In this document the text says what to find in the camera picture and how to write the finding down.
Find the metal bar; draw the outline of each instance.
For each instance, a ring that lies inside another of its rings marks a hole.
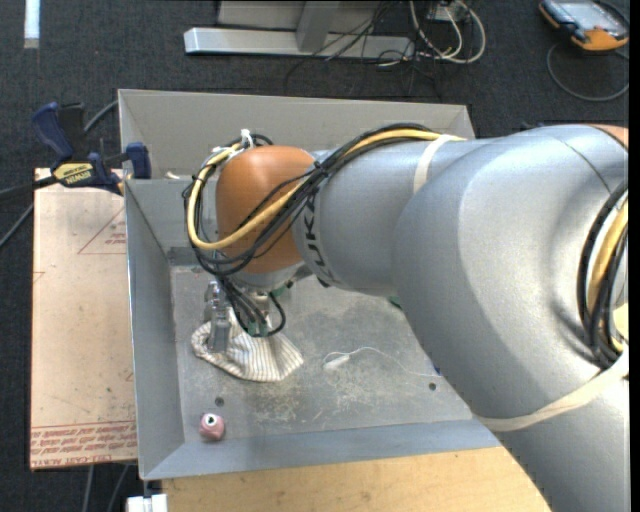
[[[312,51],[301,51],[298,48],[295,32],[192,28],[185,32],[184,42],[185,51],[189,55],[250,54],[328,57],[349,45],[356,37],[358,36],[329,34],[326,43],[333,42],[333,44],[325,44],[325,48],[315,54]],[[398,53],[395,52],[411,55],[413,43],[406,37],[369,35],[361,37],[340,57],[375,59],[383,52],[388,52],[394,58],[398,56]]]

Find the wooden surface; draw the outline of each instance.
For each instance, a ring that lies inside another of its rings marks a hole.
[[[502,447],[162,484],[171,512],[549,512]]]
[[[124,199],[52,185],[33,215],[30,467],[135,459]]]

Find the orange device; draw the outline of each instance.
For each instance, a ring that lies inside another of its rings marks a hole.
[[[629,41],[625,23],[596,2],[542,0],[538,7],[554,28],[561,29],[585,51],[606,53]]]

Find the yellow cable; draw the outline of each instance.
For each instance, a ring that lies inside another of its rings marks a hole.
[[[360,141],[353,148],[351,148],[346,154],[349,154],[353,151],[356,151],[362,147],[365,147],[369,144],[373,144],[375,142],[379,142],[379,141],[391,139],[391,138],[398,138],[398,137],[421,139],[421,140],[435,140],[438,137],[440,137],[440,134],[435,132],[425,132],[425,131],[413,130],[413,129],[390,130],[388,132],[372,135],[371,137],[368,137]],[[462,139],[455,137],[453,140],[462,140]],[[223,152],[223,153],[220,153],[219,155],[223,157],[222,159],[226,159],[230,155],[230,153],[231,152],[228,152],[225,154]],[[213,165],[213,163],[211,161],[207,162],[207,167],[203,168],[201,173],[198,175],[198,178],[202,179],[206,175],[206,172],[208,172],[210,165]],[[293,189],[291,189],[285,195],[283,195],[280,199],[273,202],[264,210],[261,210],[260,213],[256,215],[253,219],[251,219],[249,222],[247,222],[247,224],[237,229],[226,238],[223,238],[222,240],[218,240],[217,242],[205,242],[204,240],[201,240],[198,237],[196,227],[195,227],[195,220],[194,220],[196,198],[198,197],[200,190],[202,188],[202,182],[200,180],[197,180],[189,196],[189,202],[187,207],[187,231],[188,231],[189,239],[191,240],[191,243],[193,243],[193,245],[195,245],[199,249],[208,250],[208,251],[217,251],[219,249],[228,247],[234,242],[237,242],[238,240],[240,240],[243,236],[250,233],[253,229],[255,229],[256,226],[264,222],[266,219],[268,219],[272,215],[275,215],[280,209],[282,209],[282,207],[287,203],[287,201],[291,198],[291,196],[293,196],[293,194],[295,194],[296,191],[305,183],[305,181],[306,181],[306,178],[303,179],[300,183],[298,183],[298,185],[296,185]]]
[[[624,228],[629,223],[629,201],[628,198],[624,200],[620,210],[616,214],[616,217],[611,222],[609,229],[607,230],[602,243],[600,244],[600,249],[596,256],[596,259],[593,263],[593,267],[591,269],[591,276],[589,278],[589,286],[587,288],[587,309],[590,314],[593,314],[593,308],[595,307],[596,300],[598,298],[598,294],[600,293],[600,289],[602,286],[613,286],[613,283],[603,283],[605,273],[607,271],[607,267],[613,258],[615,253],[616,246],[618,245],[618,241],[622,236],[622,232]],[[622,352],[624,346],[623,344],[615,339],[613,336],[610,336],[607,333],[607,337],[609,339],[609,343],[617,352]]]

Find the white tape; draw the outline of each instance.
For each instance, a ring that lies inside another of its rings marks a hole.
[[[478,421],[492,432],[511,432],[530,427],[559,414],[578,409],[590,403],[611,384],[629,375],[629,347],[625,346],[618,360],[610,368],[596,375],[583,386],[563,396],[559,400],[538,409],[536,412],[516,418],[484,418],[477,416]]]
[[[255,144],[253,142],[253,137],[251,136],[251,132],[246,128],[242,128],[240,130],[240,136],[242,137],[242,142],[249,142],[249,147],[254,148]]]
[[[438,151],[443,144],[450,141],[451,139],[458,139],[453,135],[440,135],[436,140],[434,140],[431,144],[427,146],[427,149],[424,150],[420,160],[418,160],[418,166],[416,167],[416,173],[413,176],[413,193],[415,194],[422,185],[427,182],[427,177],[429,175],[429,167],[431,165],[431,161],[433,160],[436,151]]]

